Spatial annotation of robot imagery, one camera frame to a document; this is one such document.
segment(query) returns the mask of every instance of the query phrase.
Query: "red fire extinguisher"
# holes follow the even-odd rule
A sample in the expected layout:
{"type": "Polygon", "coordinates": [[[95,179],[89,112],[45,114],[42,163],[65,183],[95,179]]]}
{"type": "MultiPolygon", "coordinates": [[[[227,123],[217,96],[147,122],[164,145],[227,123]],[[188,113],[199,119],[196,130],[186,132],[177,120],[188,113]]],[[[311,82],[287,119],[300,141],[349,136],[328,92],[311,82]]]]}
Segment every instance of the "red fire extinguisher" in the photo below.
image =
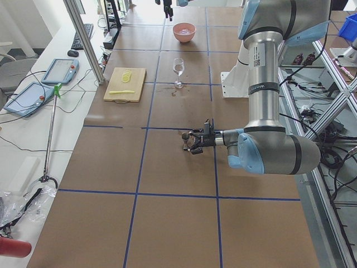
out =
{"type": "Polygon", "coordinates": [[[24,258],[30,254],[32,246],[28,242],[0,236],[0,255],[24,258]]]}

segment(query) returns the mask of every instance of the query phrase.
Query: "keyboard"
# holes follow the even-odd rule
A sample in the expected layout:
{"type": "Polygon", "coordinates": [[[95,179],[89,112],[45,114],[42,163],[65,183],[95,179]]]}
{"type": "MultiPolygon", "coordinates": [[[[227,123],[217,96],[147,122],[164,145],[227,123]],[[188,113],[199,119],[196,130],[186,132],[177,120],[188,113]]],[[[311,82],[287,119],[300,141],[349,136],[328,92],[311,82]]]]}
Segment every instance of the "keyboard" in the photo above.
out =
{"type": "MultiPolygon", "coordinates": [[[[84,28],[85,28],[85,31],[86,31],[89,39],[90,39],[91,33],[93,32],[93,24],[85,23],[84,24],[84,28]]],[[[81,41],[79,39],[78,33],[76,33],[74,35],[71,49],[74,49],[74,50],[82,50],[83,49],[83,45],[82,45],[82,43],[81,43],[81,41]]]]}

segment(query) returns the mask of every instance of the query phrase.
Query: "wooden cutting board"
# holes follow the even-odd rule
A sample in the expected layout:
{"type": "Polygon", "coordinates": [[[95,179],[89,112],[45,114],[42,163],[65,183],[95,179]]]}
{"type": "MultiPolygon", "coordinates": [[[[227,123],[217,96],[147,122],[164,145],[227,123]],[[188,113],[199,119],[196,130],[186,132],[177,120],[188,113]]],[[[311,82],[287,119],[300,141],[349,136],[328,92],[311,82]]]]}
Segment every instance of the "wooden cutting board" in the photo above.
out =
{"type": "Polygon", "coordinates": [[[145,68],[114,68],[112,77],[110,78],[107,91],[104,95],[106,102],[139,102],[141,92],[144,85],[146,76],[145,68]],[[127,83],[122,82],[122,75],[125,71],[131,71],[130,81],[127,83]],[[132,90],[135,93],[117,93],[109,94],[110,91],[123,91],[132,90]]]}

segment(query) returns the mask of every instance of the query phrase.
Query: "tablet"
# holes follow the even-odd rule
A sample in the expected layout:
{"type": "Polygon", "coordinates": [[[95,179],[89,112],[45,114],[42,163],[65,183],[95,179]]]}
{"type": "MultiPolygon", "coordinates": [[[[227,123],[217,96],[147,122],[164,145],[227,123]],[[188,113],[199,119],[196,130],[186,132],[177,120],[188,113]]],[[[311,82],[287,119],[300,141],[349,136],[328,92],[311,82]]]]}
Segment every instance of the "tablet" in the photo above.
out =
{"type": "Polygon", "coordinates": [[[23,91],[9,100],[4,109],[21,117],[34,114],[54,95],[54,88],[32,82],[23,91]]]}
{"type": "Polygon", "coordinates": [[[68,84],[76,74],[78,67],[77,59],[54,59],[41,82],[47,85],[68,84]]]}

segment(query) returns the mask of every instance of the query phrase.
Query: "metal pole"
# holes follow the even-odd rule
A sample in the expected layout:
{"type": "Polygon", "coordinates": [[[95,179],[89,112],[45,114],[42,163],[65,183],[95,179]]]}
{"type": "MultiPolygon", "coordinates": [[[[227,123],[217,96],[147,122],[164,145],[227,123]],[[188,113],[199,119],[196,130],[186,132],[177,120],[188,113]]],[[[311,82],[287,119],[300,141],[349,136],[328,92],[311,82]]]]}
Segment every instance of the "metal pole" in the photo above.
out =
{"type": "Polygon", "coordinates": [[[49,139],[48,139],[48,141],[47,141],[47,150],[46,150],[44,176],[43,176],[43,179],[44,179],[44,180],[47,178],[47,173],[49,172],[49,160],[50,160],[52,133],[53,133],[53,131],[54,131],[56,105],[57,105],[57,95],[55,94],[55,96],[54,96],[54,105],[53,105],[53,107],[52,107],[52,115],[51,115],[49,139]]]}
{"type": "Polygon", "coordinates": [[[65,3],[65,6],[67,8],[69,16],[71,17],[74,28],[76,29],[76,32],[79,35],[79,39],[83,45],[84,52],[87,56],[87,59],[88,59],[89,64],[92,68],[92,71],[93,71],[95,77],[97,78],[98,84],[103,84],[105,79],[104,79],[102,70],[99,67],[97,57],[95,56],[93,47],[91,46],[90,40],[86,34],[86,31],[85,31],[85,28],[83,25],[83,21],[80,17],[78,7],[74,0],[63,0],[63,2],[65,3]]]}

